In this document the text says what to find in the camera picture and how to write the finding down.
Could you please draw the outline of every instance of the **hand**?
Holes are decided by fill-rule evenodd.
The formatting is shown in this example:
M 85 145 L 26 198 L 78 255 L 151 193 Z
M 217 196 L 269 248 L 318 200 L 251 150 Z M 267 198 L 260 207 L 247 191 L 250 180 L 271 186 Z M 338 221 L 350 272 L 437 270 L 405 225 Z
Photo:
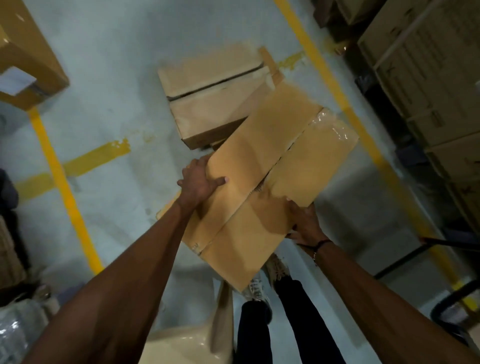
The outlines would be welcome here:
M 316 246 L 319 241 L 328 239 L 320 228 L 313 203 L 308 207 L 299 207 L 295 201 L 287 198 L 287 206 L 292 222 L 294 223 L 294 231 L 287 234 L 287 238 L 294 240 L 297 244 L 308 246 Z M 313 250 L 301 248 L 313 257 Z
M 181 171 L 183 179 L 177 181 L 177 185 L 181 187 L 181 194 L 177 201 L 188 212 L 192 212 L 208 199 L 218 186 L 228 182 L 227 177 L 216 180 L 207 179 L 205 168 L 211 156 L 194 159 Z

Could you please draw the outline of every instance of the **shoe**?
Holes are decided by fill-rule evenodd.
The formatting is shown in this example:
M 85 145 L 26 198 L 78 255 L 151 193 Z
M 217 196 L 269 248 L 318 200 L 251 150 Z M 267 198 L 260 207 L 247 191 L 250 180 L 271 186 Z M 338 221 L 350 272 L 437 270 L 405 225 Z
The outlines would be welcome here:
M 270 286 L 275 290 L 275 282 L 278 282 L 283 277 L 290 277 L 290 270 L 287 265 L 281 261 L 281 259 L 273 253 L 267 262 L 262 267 L 262 270 L 265 272 Z
M 269 324 L 270 321 L 272 321 L 272 307 L 270 305 L 270 300 L 264 292 L 264 285 L 262 284 L 262 280 L 260 278 L 260 272 L 253 277 L 247 288 L 245 288 L 241 294 L 247 299 L 247 301 L 265 302 L 268 308 L 267 323 Z

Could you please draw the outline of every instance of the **white label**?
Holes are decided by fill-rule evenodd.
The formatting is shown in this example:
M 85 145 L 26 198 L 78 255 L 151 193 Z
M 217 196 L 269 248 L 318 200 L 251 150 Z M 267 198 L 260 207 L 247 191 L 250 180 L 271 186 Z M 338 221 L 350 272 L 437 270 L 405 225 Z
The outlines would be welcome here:
M 31 84 L 36 78 L 19 68 L 10 67 L 4 73 L 0 74 L 0 92 L 10 96 L 17 96 Z

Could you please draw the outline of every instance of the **sneaker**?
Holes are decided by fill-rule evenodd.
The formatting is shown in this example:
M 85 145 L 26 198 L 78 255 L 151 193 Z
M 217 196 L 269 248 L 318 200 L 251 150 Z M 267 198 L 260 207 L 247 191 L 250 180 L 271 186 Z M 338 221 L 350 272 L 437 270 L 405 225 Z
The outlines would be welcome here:
M 241 294 L 247 301 L 265 302 L 268 308 L 267 322 L 270 323 L 270 321 L 272 321 L 272 307 L 270 306 L 270 300 L 264 292 L 264 285 L 262 284 L 260 273 L 257 273 L 255 277 L 253 277 L 247 288 L 245 288 Z
M 268 258 L 262 269 L 268 277 L 270 286 L 272 286 L 274 290 L 275 282 L 281 280 L 283 277 L 290 277 L 289 268 L 275 253 Z

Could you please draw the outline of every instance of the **warehouse floor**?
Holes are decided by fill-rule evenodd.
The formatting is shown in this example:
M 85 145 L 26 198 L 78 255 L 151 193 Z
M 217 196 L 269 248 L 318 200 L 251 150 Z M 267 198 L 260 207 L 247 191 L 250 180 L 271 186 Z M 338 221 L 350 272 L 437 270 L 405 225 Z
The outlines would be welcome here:
M 57 54 L 71 86 L 38 110 L 64 165 L 78 209 L 104 266 L 155 221 L 176 193 L 181 168 L 207 151 L 190 151 L 178 138 L 156 70 L 162 62 L 250 39 L 265 45 L 286 78 L 345 118 L 331 80 L 324 81 L 287 19 L 300 19 L 326 60 L 325 67 L 373 137 L 385 160 L 372 161 L 359 144 L 317 199 L 325 232 L 369 272 L 376 273 L 418 246 L 415 232 L 382 180 L 393 144 L 356 89 L 327 31 L 314 22 L 309 0 L 25 0 Z M 48 161 L 26 113 L 0 105 L 0 166 L 17 185 L 20 230 L 34 269 L 55 291 L 93 273 Z M 289 240 L 278 248 L 300 279 L 348 363 L 376 355 L 326 278 Z M 156 328 L 198 324 L 215 304 L 212 270 L 180 247 Z M 448 288 L 430 259 L 420 258 L 385 280 L 423 313 Z M 268 288 L 275 363 L 299 363 L 280 301 Z M 242 300 L 236 296 L 236 323 Z

